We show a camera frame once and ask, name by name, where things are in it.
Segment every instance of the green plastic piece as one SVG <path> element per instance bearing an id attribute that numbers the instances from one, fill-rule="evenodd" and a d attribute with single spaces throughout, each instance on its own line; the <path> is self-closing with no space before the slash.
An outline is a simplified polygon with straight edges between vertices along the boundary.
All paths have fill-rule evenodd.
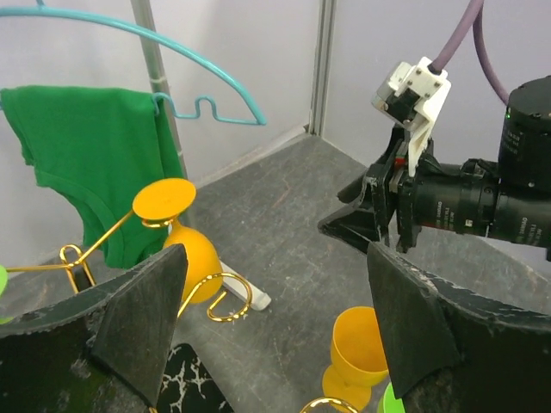
<path id="1" fill-rule="evenodd" d="M 8 285 L 8 271 L 6 268 L 0 265 L 0 297 L 2 297 L 3 290 Z"/>
<path id="2" fill-rule="evenodd" d="M 8 271 L 6 271 L 6 268 L 0 265 L 0 298 L 2 297 L 3 290 L 6 289 L 6 286 L 8 285 Z M 13 318 L 1 318 L 0 317 L 0 324 L 6 324 L 9 323 Z"/>
<path id="3" fill-rule="evenodd" d="M 406 413 L 404 404 L 400 398 L 394 397 L 393 384 L 389 383 L 385 394 L 379 401 L 377 413 Z"/>

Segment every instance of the yellow cup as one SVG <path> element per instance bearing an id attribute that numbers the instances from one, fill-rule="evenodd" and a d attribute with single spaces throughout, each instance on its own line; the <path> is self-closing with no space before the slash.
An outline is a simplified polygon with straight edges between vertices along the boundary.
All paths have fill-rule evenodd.
<path id="1" fill-rule="evenodd" d="M 333 327 L 331 365 L 322 380 L 324 395 L 363 410 L 371 399 L 371 387 L 387 376 L 375 309 L 360 306 L 341 313 Z"/>
<path id="2" fill-rule="evenodd" d="M 134 213 L 142 218 L 147 226 L 154 224 L 160 227 L 172 224 L 172 231 L 164 242 L 164 248 L 181 243 L 186 249 L 188 271 L 182 301 L 185 301 L 193 288 L 205 277 L 222 272 L 222 264 L 214 245 L 203 234 L 183 226 L 176 218 L 191 206 L 196 194 L 195 185 L 190 181 L 167 178 L 143 188 L 132 204 Z M 223 282 L 222 277 L 207 281 L 189 302 L 198 304 L 210 299 L 220 290 Z"/>

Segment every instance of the metal pole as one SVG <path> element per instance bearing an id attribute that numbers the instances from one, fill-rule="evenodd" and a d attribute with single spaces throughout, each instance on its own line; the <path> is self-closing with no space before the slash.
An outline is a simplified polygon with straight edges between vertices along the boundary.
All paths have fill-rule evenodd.
<path id="1" fill-rule="evenodd" d="M 152 6 L 149 0 L 131 0 L 132 11 L 134 13 L 134 20 L 136 24 L 142 28 L 148 28 L 152 31 L 155 30 L 155 21 L 153 20 Z M 152 86 L 153 92 L 163 92 L 167 95 L 170 94 L 170 87 L 166 75 L 164 73 L 163 57 L 161 56 L 161 48 L 158 43 L 154 41 L 140 37 L 141 48 L 144 52 L 145 64 L 147 65 L 147 72 L 149 73 L 149 82 Z M 164 108 L 167 114 L 171 114 L 170 107 L 166 101 L 164 102 Z M 182 144 L 178 136 L 178 130 L 176 127 L 176 119 L 174 116 L 168 116 L 170 133 L 174 139 L 174 145 L 178 152 L 178 158 L 180 159 L 180 166 L 182 167 L 183 175 L 188 176 L 186 170 L 186 163 L 183 157 Z M 195 226 L 192 212 L 188 209 L 186 213 L 181 217 L 182 223 L 186 226 Z"/>
<path id="2" fill-rule="evenodd" d="M 313 74 L 312 109 L 308 127 L 308 133 L 315 136 L 320 136 L 324 128 L 336 7 L 337 0 L 322 0 L 319 6 L 318 46 Z"/>

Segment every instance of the teal clothes hanger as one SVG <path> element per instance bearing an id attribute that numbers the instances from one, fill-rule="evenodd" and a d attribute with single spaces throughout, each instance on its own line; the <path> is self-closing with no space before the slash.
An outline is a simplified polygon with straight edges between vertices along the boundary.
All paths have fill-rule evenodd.
<path id="1" fill-rule="evenodd" d="M 249 92 L 243 87 L 241 83 L 235 80 L 233 77 L 228 75 L 225 71 L 221 70 L 217 65 L 210 62 L 209 60 L 203 58 L 196 52 L 189 50 L 186 46 L 175 42 L 168 37 L 165 37 L 157 32 L 153 32 L 148 28 L 142 28 L 137 24 L 132 24 L 129 22 L 124 22 L 122 20 L 113 19 L 111 17 L 106 17 L 104 15 L 98 15 L 95 13 L 70 10 L 70 9 L 57 9 L 53 7 L 48 7 L 44 4 L 42 0 L 36 0 L 37 5 L 34 7 L 0 7 L 0 17 L 55 17 L 60 19 L 76 20 L 81 22 L 91 22 L 95 24 L 100 24 L 103 26 L 108 26 L 111 28 L 116 28 L 123 30 L 128 33 L 137 34 L 140 37 L 144 37 L 148 40 L 157 42 L 160 45 L 168 47 L 176 53 L 179 53 L 185 56 L 188 59 L 193 60 L 198 65 L 202 66 L 204 69 L 207 69 L 213 73 L 216 77 L 227 83 L 232 87 L 236 92 L 239 93 L 255 120 L 241 120 L 233 118 L 225 118 L 218 115 L 218 109 L 216 108 L 216 102 L 210 96 L 199 96 L 195 99 L 195 113 L 194 114 L 179 114 L 176 111 L 174 102 L 170 96 L 164 93 L 154 93 L 152 94 L 152 99 L 155 101 L 156 105 L 161 99 L 166 99 L 170 108 L 173 111 L 173 114 L 178 119 L 199 119 L 201 117 L 201 101 L 207 101 L 210 103 L 212 109 L 213 117 L 219 122 L 233 123 L 238 125 L 266 125 L 266 118 L 264 117 L 262 111 L 259 109 L 258 105 L 254 102 Z"/>

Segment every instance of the gold wire stand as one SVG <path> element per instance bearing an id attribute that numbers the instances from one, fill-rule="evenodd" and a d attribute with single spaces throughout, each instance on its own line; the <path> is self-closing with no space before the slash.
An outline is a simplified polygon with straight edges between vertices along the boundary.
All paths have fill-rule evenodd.
<path id="1" fill-rule="evenodd" d="M 342 407 L 348 411 L 351 411 L 352 413 L 359 413 L 358 410 L 354 406 L 352 406 L 350 403 L 345 402 L 344 400 L 341 400 L 340 398 L 316 398 L 306 406 L 302 408 L 300 413 L 308 413 L 309 411 L 312 411 L 316 407 L 319 407 L 322 404 L 330 404 L 331 406 L 338 406 Z"/>
<path id="2" fill-rule="evenodd" d="M 105 232 L 91 247 L 89 247 L 86 252 L 82 252 L 80 248 L 78 248 L 74 244 L 67 244 L 61 250 L 59 251 L 59 258 L 61 260 L 61 264 L 47 264 L 47 265 L 35 265 L 31 267 L 10 267 L 6 268 L 6 270 L 9 273 L 19 273 L 19 272 L 30 272 L 30 271 L 50 271 L 55 269 L 64 269 L 67 273 L 67 278 L 69 279 L 69 282 L 71 283 L 71 287 L 75 294 L 80 293 L 80 290 L 77 286 L 77 280 L 75 277 L 74 269 L 78 267 L 79 265 L 83 267 L 84 274 L 86 275 L 86 278 L 88 279 L 88 282 L 93 287 L 96 285 L 96 280 L 94 279 L 94 276 L 92 275 L 90 271 L 90 267 L 88 266 L 88 263 L 86 262 L 86 258 L 90 256 L 92 252 L 97 250 L 97 248 L 102 245 L 102 243 L 105 242 L 107 238 L 113 232 L 117 231 L 121 226 L 128 221 L 133 216 L 134 212 L 130 211 L 127 213 L 124 217 L 122 217 L 115 225 L 113 225 L 107 232 Z M 178 218 L 178 215 L 175 217 L 172 217 L 171 219 L 164 220 L 162 222 L 150 222 L 145 219 L 142 219 L 142 225 L 147 228 L 165 228 L 168 225 L 170 225 L 175 219 Z M 77 260 L 74 262 L 68 262 L 65 252 L 68 250 L 74 250 L 77 254 Z M 207 316 L 211 320 L 215 321 L 216 323 L 228 323 L 234 320 L 237 320 L 238 318 L 241 318 L 250 308 L 252 303 L 252 290 L 251 286 L 247 282 L 245 278 L 243 278 L 239 274 L 233 274 L 233 273 L 218 273 L 218 274 L 211 274 L 207 275 L 205 278 L 200 280 L 191 290 L 189 293 L 189 296 L 182 302 L 180 305 L 180 309 L 178 310 L 178 318 L 180 318 L 183 314 L 183 311 L 187 308 L 189 301 L 194 297 L 194 295 L 199 291 L 201 286 L 210 280 L 213 280 L 215 278 L 219 277 L 229 277 L 233 278 L 235 280 L 238 280 L 241 284 L 243 284 L 243 287 L 245 287 L 245 290 L 247 291 L 247 300 L 245 301 L 245 305 L 241 310 L 239 310 L 235 314 L 231 314 L 229 316 L 221 317 L 214 315 L 214 309 L 218 306 L 220 301 L 224 299 L 224 297 L 227 295 L 227 291 L 222 292 L 218 298 L 208 307 L 207 309 Z"/>

